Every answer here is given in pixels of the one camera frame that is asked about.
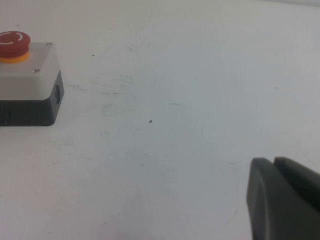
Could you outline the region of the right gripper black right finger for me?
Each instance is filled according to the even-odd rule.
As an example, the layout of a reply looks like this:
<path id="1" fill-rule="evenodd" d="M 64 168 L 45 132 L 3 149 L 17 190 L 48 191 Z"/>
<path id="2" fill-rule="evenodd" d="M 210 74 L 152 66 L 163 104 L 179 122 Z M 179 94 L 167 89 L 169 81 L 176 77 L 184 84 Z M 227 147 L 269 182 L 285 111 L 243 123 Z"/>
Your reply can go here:
<path id="1" fill-rule="evenodd" d="M 286 157 L 276 157 L 274 165 L 304 201 L 313 208 L 320 207 L 319 173 Z"/>

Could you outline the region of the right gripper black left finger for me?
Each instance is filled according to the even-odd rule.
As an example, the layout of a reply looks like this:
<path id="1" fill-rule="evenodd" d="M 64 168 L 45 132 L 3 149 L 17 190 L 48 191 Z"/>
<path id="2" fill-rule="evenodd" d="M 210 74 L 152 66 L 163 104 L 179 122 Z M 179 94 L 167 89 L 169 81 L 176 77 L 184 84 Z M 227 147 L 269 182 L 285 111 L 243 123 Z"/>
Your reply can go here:
<path id="1" fill-rule="evenodd" d="M 274 161 L 252 160 L 246 199 L 254 240 L 320 238 L 320 208 L 304 201 Z"/>

